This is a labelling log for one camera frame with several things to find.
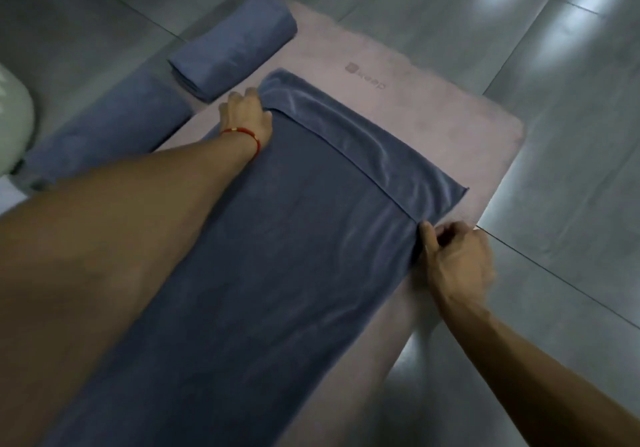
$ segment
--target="tile floor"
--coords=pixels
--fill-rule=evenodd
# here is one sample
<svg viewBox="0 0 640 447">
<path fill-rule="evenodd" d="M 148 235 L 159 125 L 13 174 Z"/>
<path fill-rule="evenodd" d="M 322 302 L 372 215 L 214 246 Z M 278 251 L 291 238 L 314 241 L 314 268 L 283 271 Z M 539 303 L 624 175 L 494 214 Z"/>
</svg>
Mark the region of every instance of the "tile floor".
<svg viewBox="0 0 640 447">
<path fill-rule="evenodd" d="M 32 91 L 40 139 L 234 1 L 0 0 L 0 60 Z M 640 0 L 299 1 L 526 123 L 481 220 L 489 305 L 640 415 Z M 524 445 L 442 325 L 414 334 L 352 437 Z"/>
</svg>

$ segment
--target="blue towel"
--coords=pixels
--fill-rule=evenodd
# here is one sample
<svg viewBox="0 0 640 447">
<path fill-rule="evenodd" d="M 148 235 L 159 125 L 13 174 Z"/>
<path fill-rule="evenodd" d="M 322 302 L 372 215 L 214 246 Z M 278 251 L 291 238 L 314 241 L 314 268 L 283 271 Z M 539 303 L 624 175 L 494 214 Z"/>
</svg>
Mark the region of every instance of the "blue towel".
<svg viewBox="0 0 640 447">
<path fill-rule="evenodd" d="M 284 70 L 273 138 L 45 447 L 269 446 L 466 189 Z"/>
<path fill-rule="evenodd" d="M 193 112 L 176 91 L 138 70 L 24 157 L 54 183 L 124 157 L 155 150 Z"/>
<path fill-rule="evenodd" d="M 247 78 L 298 32 L 281 0 L 246 0 L 211 31 L 170 58 L 173 75 L 197 98 L 212 102 Z"/>
</svg>

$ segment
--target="hand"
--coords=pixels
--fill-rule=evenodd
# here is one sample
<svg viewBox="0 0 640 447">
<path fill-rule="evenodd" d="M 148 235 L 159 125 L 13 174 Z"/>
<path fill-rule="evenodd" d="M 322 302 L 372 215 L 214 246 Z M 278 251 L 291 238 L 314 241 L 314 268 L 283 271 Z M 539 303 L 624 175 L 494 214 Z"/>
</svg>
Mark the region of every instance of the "hand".
<svg viewBox="0 0 640 447">
<path fill-rule="evenodd" d="M 231 92 L 227 103 L 220 104 L 220 133 L 244 127 L 251 130 L 264 148 L 271 139 L 271 112 L 262 110 L 258 90 L 247 88 L 244 96 Z"/>
<path fill-rule="evenodd" d="M 420 223 L 429 287 L 437 298 L 460 297 L 483 304 L 495 273 L 487 235 L 463 222 Z"/>
</svg>

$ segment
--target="pink yoga mat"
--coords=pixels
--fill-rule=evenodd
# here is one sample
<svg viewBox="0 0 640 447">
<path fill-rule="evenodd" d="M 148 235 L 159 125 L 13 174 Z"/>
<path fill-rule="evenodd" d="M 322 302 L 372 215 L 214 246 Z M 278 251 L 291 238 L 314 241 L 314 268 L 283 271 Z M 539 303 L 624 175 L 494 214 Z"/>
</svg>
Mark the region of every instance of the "pink yoga mat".
<svg viewBox="0 0 640 447">
<path fill-rule="evenodd" d="M 329 17 L 295 2 L 289 6 L 298 35 L 234 90 L 257 87 L 279 67 L 299 75 L 469 187 L 444 220 L 476 224 L 522 144 L 522 123 L 491 101 L 415 68 L 407 57 L 341 28 Z M 227 99 L 223 95 L 205 107 L 183 94 L 201 111 L 161 149 L 204 137 L 218 123 L 218 105 Z M 344 442 L 420 315 L 436 314 L 424 291 L 412 286 L 415 282 L 407 277 L 382 305 L 311 394 L 280 438 L 279 447 L 327 447 Z"/>
</svg>

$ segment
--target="bracelet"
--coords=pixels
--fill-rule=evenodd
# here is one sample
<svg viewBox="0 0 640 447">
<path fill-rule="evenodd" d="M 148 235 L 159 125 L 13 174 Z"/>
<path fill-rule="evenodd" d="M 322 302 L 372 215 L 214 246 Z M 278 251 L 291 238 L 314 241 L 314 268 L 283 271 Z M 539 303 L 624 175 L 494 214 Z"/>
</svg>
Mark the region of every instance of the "bracelet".
<svg viewBox="0 0 640 447">
<path fill-rule="evenodd" d="M 230 129 L 222 130 L 222 132 L 220 132 L 220 135 L 222 135 L 224 133 L 227 133 L 227 132 L 242 132 L 242 133 L 245 133 L 247 135 L 252 136 L 253 139 L 255 140 L 255 143 L 258 144 L 258 148 L 255 150 L 255 154 L 253 155 L 251 160 L 254 160 L 256 157 L 258 157 L 258 154 L 260 153 L 260 148 L 262 146 L 260 145 L 260 140 L 258 139 L 258 137 L 256 137 L 255 134 L 251 130 L 246 129 L 244 127 L 233 127 L 233 128 L 230 128 Z"/>
</svg>

